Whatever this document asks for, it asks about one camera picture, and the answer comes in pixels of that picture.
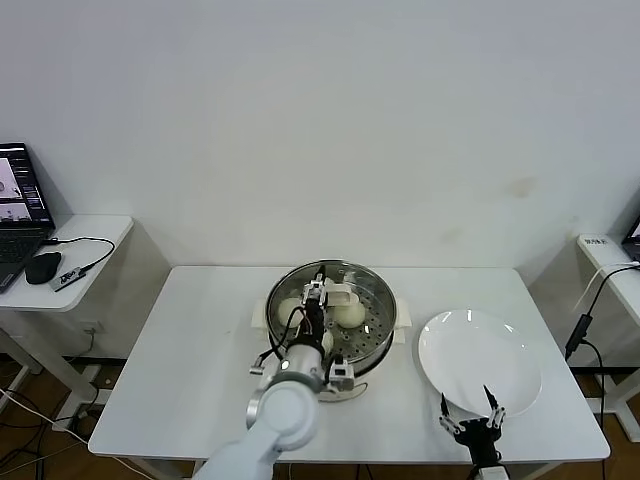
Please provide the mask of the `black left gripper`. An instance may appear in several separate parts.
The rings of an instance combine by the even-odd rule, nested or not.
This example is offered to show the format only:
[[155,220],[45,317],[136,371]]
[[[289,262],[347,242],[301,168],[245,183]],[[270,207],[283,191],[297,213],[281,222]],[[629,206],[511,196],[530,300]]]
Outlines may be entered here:
[[[302,294],[302,303],[305,304],[305,320],[302,322],[302,338],[316,345],[322,344],[324,336],[324,310],[320,304],[326,303],[326,271],[319,270],[316,275],[316,281],[310,281],[304,285]],[[318,300],[314,300],[317,292],[318,283]]]

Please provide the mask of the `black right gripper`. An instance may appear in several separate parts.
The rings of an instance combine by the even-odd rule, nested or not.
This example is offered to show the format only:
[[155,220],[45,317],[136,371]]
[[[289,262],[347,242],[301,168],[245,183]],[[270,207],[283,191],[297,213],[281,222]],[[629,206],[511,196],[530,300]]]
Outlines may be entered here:
[[444,394],[441,394],[440,400],[440,425],[451,436],[457,436],[458,444],[468,448],[472,463],[477,468],[499,465],[501,454],[497,451],[495,442],[501,438],[501,427],[506,414],[505,407],[498,402],[488,387],[484,385],[483,388],[491,407],[488,419],[463,420],[459,424],[451,417]]

